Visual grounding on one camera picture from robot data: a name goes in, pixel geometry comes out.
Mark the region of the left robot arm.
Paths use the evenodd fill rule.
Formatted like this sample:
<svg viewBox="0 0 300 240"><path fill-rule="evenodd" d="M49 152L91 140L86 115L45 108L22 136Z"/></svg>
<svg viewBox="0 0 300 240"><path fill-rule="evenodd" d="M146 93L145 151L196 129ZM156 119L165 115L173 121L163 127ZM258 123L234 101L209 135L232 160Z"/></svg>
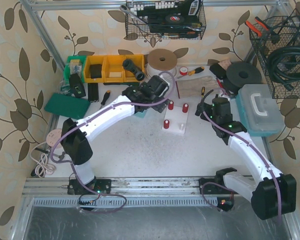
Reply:
<svg viewBox="0 0 300 240"><path fill-rule="evenodd" d="M95 192L96 177L89 162L93 156L90 143L124 118L149 108L162 113L169 103L164 96L170 87L174 84L154 75L139 86L129 86L112 103L94 114L77 121L69 118L63 123L60 144L70 157L71 168L83 188L82 194Z"/></svg>

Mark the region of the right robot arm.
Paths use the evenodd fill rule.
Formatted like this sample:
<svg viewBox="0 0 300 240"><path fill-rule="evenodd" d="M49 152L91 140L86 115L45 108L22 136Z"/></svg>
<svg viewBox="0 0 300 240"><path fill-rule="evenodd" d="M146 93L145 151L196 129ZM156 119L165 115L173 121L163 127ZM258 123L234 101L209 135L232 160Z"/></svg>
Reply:
<svg viewBox="0 0 300 240"><path fill-rule="evenodd" d="M195 115L211 123L216 135L244 160L253 178L230 167L217 171L212 185L240 194L261 220L295 211L296 179L275 167L253 143L243 124L233 120L228 98L215 97L211 104L201 99Z"/></svg>

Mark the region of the large red spring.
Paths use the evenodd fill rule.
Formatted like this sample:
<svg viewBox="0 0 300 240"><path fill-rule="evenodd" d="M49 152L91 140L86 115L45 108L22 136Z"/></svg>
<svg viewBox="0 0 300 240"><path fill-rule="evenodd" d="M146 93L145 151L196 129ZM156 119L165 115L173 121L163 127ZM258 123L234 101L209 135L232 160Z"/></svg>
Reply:
<svg viewBox="0 0 300 240"><path fill-rule="evenodd" d="M189 105L187 103L184 103L182 106L182 112L188 113L188 111L189 111Z"/></svg>
<svg viewBox="0 0 300 240"><path fill-rule="evenodd" d="M169 103L168 103L168 110L172 111L174 109L174 102L171 100Z"/></svg>
<svg viewBox="0 0 300 240"><path fill-rule="evenodd" d="M165 119L163 121L163 128L167 130L169 129L169 127L170 127L170 121L168 119Z"/></svg>

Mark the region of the black yellow file tool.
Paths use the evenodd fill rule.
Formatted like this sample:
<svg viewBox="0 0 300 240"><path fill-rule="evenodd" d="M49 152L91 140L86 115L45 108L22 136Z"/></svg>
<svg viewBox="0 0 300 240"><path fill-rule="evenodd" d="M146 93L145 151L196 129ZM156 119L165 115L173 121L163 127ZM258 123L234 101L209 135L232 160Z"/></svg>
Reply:
<svg viewBox="0 0 300 240"><path fill-rule="evenodd" d="M206 88L203 86L202 88L201 88L201 93L200 93L200 96L203 98L204 97L204 95L205 95L205 91L206 91Z"/></svg>

